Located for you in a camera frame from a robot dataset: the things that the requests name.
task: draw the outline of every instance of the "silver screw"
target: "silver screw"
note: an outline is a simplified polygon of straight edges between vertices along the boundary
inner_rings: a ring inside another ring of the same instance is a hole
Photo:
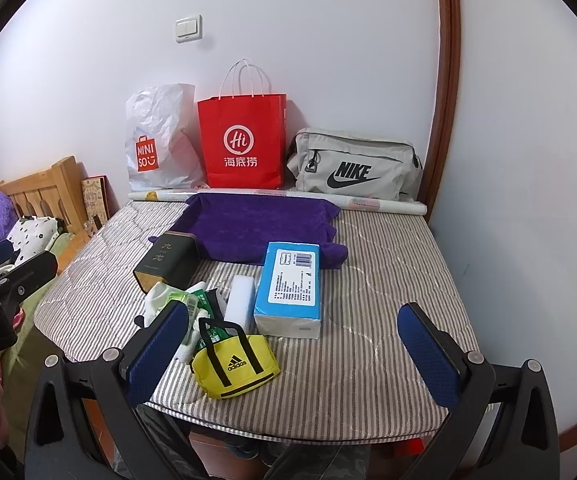
[[[474,365],[480,365],[484,362],[484,356],[479,352],[468,352],[468,360]]]
[[[534,359],[528,360],[528,368],[534,372],[542,371],[542,365],[539,364],[539,361],[535,361]]]
[[[102,354],[102,359],[109,363],[118,357],[120,357],[120,351],[117,348],[107,348]]]
[[[55,354],[53,354],[53,355],[49,355],[44,360],[44,364],[46,365],[46,368],[52,368],[53,366],[55,366],[57,364],[58,361],[59,361],[59,357],[57,357]]]

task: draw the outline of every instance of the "yellow bag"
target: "yellow bag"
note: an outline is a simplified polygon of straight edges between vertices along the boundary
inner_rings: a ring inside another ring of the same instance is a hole
[[[206,347],[193,358],[198,384],[213,399],[229,399],[267,383],[280,366],[263,335],[247,336],[237,323],[201,317],[200,335]],[[206,325],[232,328],[236,337],[213,343]]]

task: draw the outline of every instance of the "black bag handle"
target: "black bag handle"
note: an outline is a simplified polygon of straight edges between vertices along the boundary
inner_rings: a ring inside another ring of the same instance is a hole
[[[248,337],[244,333],[244,329],[238,325],[237,323],[233,323],[232,321],[224,321],[221,319],[213,319],[211,317],[200,317],[200,336],[206,345],[206,354],[208,355],[208,360],[213,365],[217,376],[219,377],[220,381],[224,386],[232,386],[233,383],[229,380],[226,372],[222,368],[222,365],[217,358],[217,353],[215,352],[215,344],[213,340],[208,335],[207,325],[211,326],[218,326],[219,328],[231,328],[237,331],[237,336],[240,340],[240,344],[242,345],[242,349],[246,354],[246,359],[248,359],[249,363],[252,366],[252,369],[255,371],[256,374],[260,374],[264,371],[262,365],[260,364],[260,360],[257,359],[257,355],[252,349],[251,343],[248,341]]]

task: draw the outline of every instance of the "barcode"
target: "barcode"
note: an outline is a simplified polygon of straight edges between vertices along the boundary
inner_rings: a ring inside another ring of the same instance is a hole
[[[310,267],[312,254],[297,253],[295,255],[295,264],[297,267]]]

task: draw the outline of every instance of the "white bag handle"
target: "white bag handle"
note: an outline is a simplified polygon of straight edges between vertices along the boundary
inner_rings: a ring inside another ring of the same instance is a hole
[[[253,83],[252,83],[252,75],[251,75],[251,65],[248,64],[248,62],[251,61],[250,59],[248,59],[247,57],[243,57],[242,59],[240,59],[237,63],[233,64],[232,67],[230,67],[228,69],[228,72],[226,72],[226,77],[224,77],[224,80],[222,81],[222,84],[219,87],[219,97],[217,98],[217,100],[220,100],[222,98],[222,88],[224,88],[224,83],[226,83],[226,80],[228,79],[228,75],[233,71],[233,69],[235,69],[239,63],[244,63],[246,65],[246,68],[248,69],[248,73],[249,73],[249,78],[251,79],[251,97],[255,97],[255,91],[253,88]],[[264,97],[264,79],[262,78],[262,72],[260,72],[260,69],[258,69],[253,62],[251,61],[252,67],[257,70],[257,75],[260,76],[260,94],[262,95],[262,97]],[[235,70],[233,72],[233,83],[231,86],[231,97],[233,99],[235,99],[235,73],[237,71]]]

